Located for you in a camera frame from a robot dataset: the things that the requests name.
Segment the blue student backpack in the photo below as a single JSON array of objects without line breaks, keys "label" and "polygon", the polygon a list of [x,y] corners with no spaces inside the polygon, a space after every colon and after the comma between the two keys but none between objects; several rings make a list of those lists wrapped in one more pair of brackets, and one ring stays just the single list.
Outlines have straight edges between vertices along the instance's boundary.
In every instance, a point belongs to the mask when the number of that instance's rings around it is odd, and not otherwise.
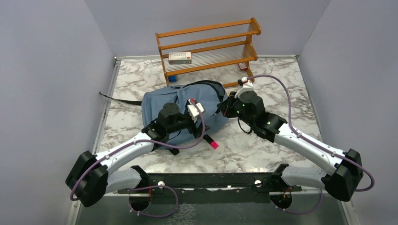
[{"label": "blue student backpack", "polygon": [[168,86],[144,94],[141,101],[121,100],[141,107],[144,131],[166,146],[154,144],[155,149],[168,149],[177,155],[181,145],[195,138],[183,128],[183,119],[189,115],[188,100],[193,98],[205,108],[197,122],[208,126],[202,136],[211,135],[223,128],[228,119],[223,117],[217,105],[227,98],[223,85],[216,81],[203,80],[186,85]]}]

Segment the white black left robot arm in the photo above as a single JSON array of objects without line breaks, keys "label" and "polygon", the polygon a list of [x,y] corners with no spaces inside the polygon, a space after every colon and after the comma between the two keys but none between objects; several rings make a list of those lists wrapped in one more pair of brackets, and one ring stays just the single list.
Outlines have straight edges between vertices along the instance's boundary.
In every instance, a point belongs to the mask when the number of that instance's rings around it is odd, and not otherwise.
[{"label": "white black left robot arm", "polygon": [[71,190],[70,200],[90,207],[104,194],[121,189],[125,183],[135,192],[143,192],[147,188],[147,179],[134,169],[120,171],[119,168],[161,146],[172,148],[167,143],[170,134],[184,129],[193,134],[198,121],[202,124],[198,137],[201,141],[206,131],[205,108],[191,98],[185,109],[186,112],[181,113],[178,105],[166,103],[158,117],[127,142],[97,155],[89,151],[81,153],[65,180]]}]

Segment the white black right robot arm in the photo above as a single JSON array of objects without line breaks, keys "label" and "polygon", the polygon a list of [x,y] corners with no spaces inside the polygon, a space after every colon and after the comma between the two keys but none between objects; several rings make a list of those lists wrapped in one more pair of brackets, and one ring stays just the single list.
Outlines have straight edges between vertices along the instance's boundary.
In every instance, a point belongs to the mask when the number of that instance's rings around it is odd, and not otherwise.
[{"label": "white black right robot arm", "polygon": [[348,202],[356,192],[364,172],[361,155],[354,149],[344,151],[328,146],[294,128],[288,121],[267,112],[263,100],[254,91],[238,98],[232,92],[217,105],[226,118],[238,118],[258,137],[285,146],[315,163],[319,170],[288,165],[271,177],[271,186],[278,191],[304,185],[326,190],[332,197]]}]

